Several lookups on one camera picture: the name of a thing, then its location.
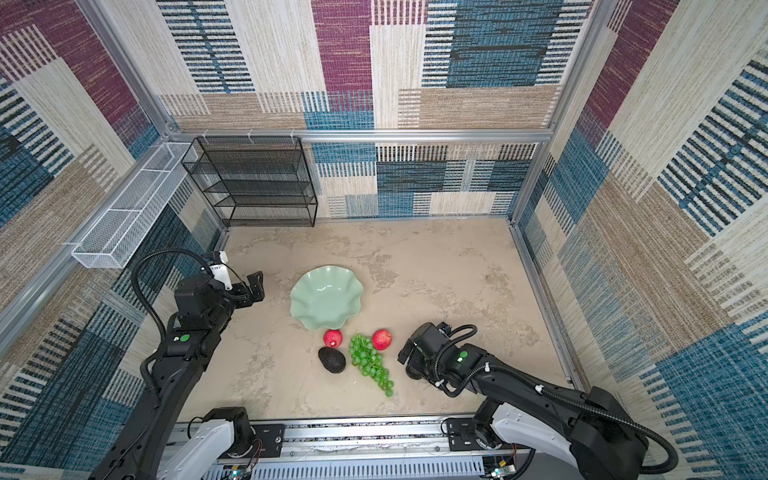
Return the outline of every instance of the white wire basket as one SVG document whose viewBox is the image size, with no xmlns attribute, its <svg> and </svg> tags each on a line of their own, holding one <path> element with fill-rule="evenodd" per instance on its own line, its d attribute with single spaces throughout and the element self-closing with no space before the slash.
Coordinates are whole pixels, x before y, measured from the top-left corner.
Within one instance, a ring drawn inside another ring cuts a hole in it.
<svg viewBox="0 0 768 480">
<path fill-rule="evenodd" d="M 85 268 L 125 268 L 179 184 L 187 175 L 181 165 L 196 161 L 185 143 L 165 143 L 94 223 L 72 256 Z"/>
</svg>

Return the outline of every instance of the table surface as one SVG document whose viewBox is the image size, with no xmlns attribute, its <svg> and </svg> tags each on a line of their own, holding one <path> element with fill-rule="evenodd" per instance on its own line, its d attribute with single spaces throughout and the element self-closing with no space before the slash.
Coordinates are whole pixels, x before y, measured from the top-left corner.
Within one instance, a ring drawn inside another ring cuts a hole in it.
<svg viewBox="0 0 768 480">
<path fill-rule="evenodd" d="M 503 219 L 237 227 L 226 251 L 243 278 L 263 271 L 266 299 L 235 312 L 181 421 L 221 406 L 245 406 L 252 419 L 473 412 L 484 397 L 463 392 L 451 399 L 409 379 L 397 363 L 398 351 L 424 322 L 474 323 L 479 331 L 470 343 L 567 385 Z M 360 313 L 341 329 L 348 364 L 340 374 L 318 359 L 325 330 L 308 331 L 289 314 L 293 285 L 323 265 L 349 268 L 365 289 Z M 349 364 L 348 338 L 380 328 L 394 337 L 383 352 L 395 383 L 392 398 Z"/>
</svg>

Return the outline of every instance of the black cable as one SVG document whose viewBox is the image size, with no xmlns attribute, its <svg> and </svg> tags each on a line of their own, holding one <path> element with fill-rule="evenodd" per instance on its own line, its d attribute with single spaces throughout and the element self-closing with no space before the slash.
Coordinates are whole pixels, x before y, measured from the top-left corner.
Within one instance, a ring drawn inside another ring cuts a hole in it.
<svg viewBox="0 0 768 480">
<path fill-rule="evenodd" d="M 490 370 L 501 370 L 502 372 L 506 372 L 514 376 L 516 379 L 520 380 L 521 382 L 523 382 L 525 385 L 531 387 L 532 389 L 537 389 L 537 386 L 539 386 L 538 383 L 535 380 L 533 380 L 531 377 L 527 376 L 520 370 L 510 367 L 509 365 L 488 364 L 488 365 L 482 365 L 482 366 L 476 367 L 474 370 L 472 370 L 461 381 L 461 383 L 458 384 L 458 386 L 456 387 L 456 390 L 454 390 L 453 392 L 448 390 L 445 387 L 445 385 L 440 385 L 439 388 L 443 392 L 445 392 L 447 396 L 454 398 L 458 396 L 458 394 L 461 393 L 462 390 L 469 384 L 469 382 L 472 380 L 472 377 L 474 377 L 480 372 L 484 372 L 486 368 Z M 590 413 L 592 415 L 600 417 L 601 419 L 609 420 L 611 422 L 627 426 L 635 430 L 636 432 L 642 433 L 643 435 L 647 436 L 649 439 L 659 444 L 661 448 L 663 448 L 667 452 L 667 460 L 658 465 L 642 465 L 640 467 L 641 474 L 658 475 L 661 473 L 670 472 L 672 469 L 677 467 L 677 462 L 679 460 L 679 458 L 677 457 L 677 451 L 663 436 L 659 435 L 653 430 L 647 427 L 644 427 L 639 423 L 636 423 L 630 419 L 625 419 L 619 416 L 612 415 L 603 409 L 599 409 L 597 407 L 593 407 L 590 405 L 586 405 L 584 403 L 579 403 L 576 400 L 569 399 L 567 396 L 560 395 L 559 393 L 554 392 L 546 387 L 541 386 L 540 390 L 541 390 L 539 392 L 540 395 L 552 400 L 553 402 L 569 405 L 569 406 L 575 407 L 576 409 L 581 410 L 582 412 Z"/>
<path fill-rule="evenodd" d="M 149 255 L 136 262 L 136 265 L 134 265 L 134 268 L 131 271 L 131 288 L 136 294 L 136 298 L 138 299 L 139 303 L 142 307 L 144 307 L 145 310 L 147 310 L 149 315 L 152 317 L 154 324 L 157 326 L 157 330 L 160 332 L 160 344 L 157 346 L 157 350 L 155 350 L 152 355 L 144 359 L 144 361 L 141 362 L 141 365 L 139 365 L 139 373 L 141 374 L 141 378 L 144 380 L 144 386 L 147 388 L 147 392 L 149 393 L 152 400 L 152 408 L 155 410 L 160 408 L 160 395 L 157 393 L 157 384 L 154 382 L 154 378 L 149 371 L 149 364 L 161 358 L 161 354 L 159 352 L 160 348 L 163 346 L 163 343 L 165 343 L 166 330 L 170 331 L 173 328 L 173 322 L 175 321 L 176 316 L 175 314 L 171 316 L 171 319 L 169 319 L 169 325 L 163 325 L 162 320 L 160 320 L 160 316 L 152 307 L 152 304 L 149 303 L 147 297 L 144 296 L 144 294 L 141 292 L 141 285 L 139 285 L 139 274 L 150 260 L 168 253 L 180 253 L 182 255 L 192 257 L 202 266 L 203 270 L 205 270 L 205 273 L 210 276 L 214 275 L 206 261 L 203 260 L 203 257 L 196 254 L 195 252 L 190 252 L 189 250 L 185 250 L 183 248 L 165 248 L 158 250 L 157 252 L 150 253 Z"/>
<path fill-rule="evenodd" d="M 192 417 L 192 419 L 189 421 L 189 423 L 187 423 L 187 438 L 188 438 L 189 440 L 191 440 L 191 439 L 192 439 L 192 434 L 190 433 L 190 427 L 192 426 L 192 422 L 194 422 L 194 420 L 195 420 L 195 419 L 200 419 L 200 420 L 202 420 L 202 419 L 203 419 L 203 417 L 200 417 L 200 416 L 198 416 L 198 417 Z"/>
<path fill-rule="evenodd" d="M 440 377 L 440 373 L 438 372 L 438 365 L 439 365 L 439 362 L 440 362 L 440 357 L 442 357 L 442 354 L 445 353 L 445 351 L 447 349 L 449 349 L 452 346 L 454 346 L 456 343 L 459 343 L 459 342 L 461 342 L 463 340 L 466 340 L 467 338 L 475 335 L 478 332 L 478 327 L 476 327 L 474 325 L 462 325 L 459 328 L 453 329 L 453 331 L 451 331 L 451 334 L 449 336 L 454 336 L 457 332 L 461 332 L 462 330 L 467 330 L 467 329 L 470 329 L 471 332 L 470 333 L 465 333 L 464 335 L 460 335 L 460 336 L 457 336 L 454 339 L 451 339 L 449 342 L 447 342 L 442 347 L 440 347 L 440 350 L 438 350 L 437 355 L 435 355 L 435 360 L 432 363 L 432 377 L 433 378 L 430 379 L 432 381 L 432 383 L 437 382 L 439 377 Z"/>
<path fill-rule="evenodd" d="M 201 267 L 203 267 L 205 273 L 211 276 L 214 275 L 208 266 L 208 263 L 203 260 L 203 257 L 195 252 L 190 252 L 189 250 L 185 250 L 183 248 L 164 248 L 162 250 L 158 250 L 157 252 L 150 253 L 149 255 L 136 262 L 136 265 L 131 271 L 131 288 L 133 288 L 134 293 L 136 293 L 136 298 L 139 300 L 141 306 L 147 310 L 149 315 L 152 317 L 152 320 L 154 320 L 154 324 L 157 325 L 157 330 L 160 331 L 161 344 L 165 341 L 165 325 L 163 325 L 162 320 L 160 320 L 160 316 L 157 314 L 157 312 L 154 311 L 154 308 L 152 307 L 152 304 L 147 300 L 147 297 L 144 296 L 144 294 L 141 292 L 141 286 L 139 285 L 139 274 L 150 260 L 154 259 L 155 257 L 159 257 L 160 255 L 166 255 L 168 253 L 180 253 L 182 255 L 192 257 L 200 264 Z"/>
<path fill-rule="evenodd" d="M 245 285 L 245 286 L 246 286 L 246 288 L 248 289 L 248 291 L 250 291 L 250 294 L 251 294 L 251 295 L 253 295 L 253 289 L 252 289 L 252 288 L 250 288 L 250 284 L 248 284 L 248 283 L 246 283 L 245 281 L 243 281 L 243 279 L 242 279 L 242 278 L 240 278 L 240 275 L 238 275 L 238 274 L 237 274 L 237 272 L 235 271 L 235 269 L 234 269 L 234 268 L 232 268 L 231 266 L 227 265 L 227 264 L 226 264 L 226 263 L 224 263 L 224 262 L 221 262 L 221 264 L 222 264 L 222 265 L 224 265 L 226 268 L 228 268 L 228 269 L 230 270 L 230 272 L 234 273 L 234 274 L 235 274 L 235 276 L 237 277 L 237 279 L 240 281 L 240 283 L 242 283 L 243 285 Z"/>
<path fill-rule="evenodd" d="M 165 332 L 167 335 L 170 335 L 174 331 L 174 324 L 176 323 L 177 315 L 178 312 L 168 317 L 168 322 L 165 326 Z M 149 355 L 147 358 L 142 360 L 141 364 L 139 365 L 139 373 L 141 374 L 141 379 L 144 380 L 144 386 L 147 387 L 147 393 L 149 394 L 150 400 L 152 401 L 153 410 L 160 408 L 160 394 L 157 392 L 157 383 L 154 382 L 154 377 L 149 371 L 149 364 L 161 359 L 162 357 L 163 356 L 160 352 L 160 347 L 158 347 L 157 350 L 152 352 L 152 355 Z"/>
<path fill-rule="evenodd" d="M 525 457 L 525 461 L 523 462 L 523 465 L 521 465 L 520 468 L 518 468 L 517 465 L 515 465 L 515 468 L 517 471 L 512 474 L 511 477 L 509 477 L 508 480 L 517 480 L 518 478 L 522 477 L 526 470 L 528 470 L 528 467 L 531 466 L 531 462 L 533 462 L 533 455 L 536 455 L 536 449 L 529 449 L 528 456 Z"/>
</svg>

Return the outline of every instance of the wavy-edged bowl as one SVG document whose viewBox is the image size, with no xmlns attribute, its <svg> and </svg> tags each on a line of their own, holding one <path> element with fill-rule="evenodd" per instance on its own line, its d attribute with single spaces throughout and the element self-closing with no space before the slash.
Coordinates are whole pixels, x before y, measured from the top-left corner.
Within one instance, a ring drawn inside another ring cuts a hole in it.
<svg viewBox="0 0 768 480">
<path fill-rule="evenodd" d="M 342 266 L 311 270 L 290 291 L 290 315 L 308 330 L 338 330 L 360 311 L 362 283 Z"/>
</svg>

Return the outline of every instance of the avocado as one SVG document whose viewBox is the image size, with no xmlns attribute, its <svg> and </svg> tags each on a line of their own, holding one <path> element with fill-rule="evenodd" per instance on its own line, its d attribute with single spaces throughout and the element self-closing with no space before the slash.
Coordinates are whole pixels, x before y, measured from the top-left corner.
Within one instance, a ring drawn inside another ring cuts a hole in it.
<svg viewBox="0 0 768 480">
<path fill-rule="evenodd" d="M 341 373 L 346 368 L 346 359 L 344 354 L 337 349 L 332 349 L 329 346 L 324 346 L 317 352 L 317 356 L 320 358 L 320 362 L 331 373 Z"/>
</svg>

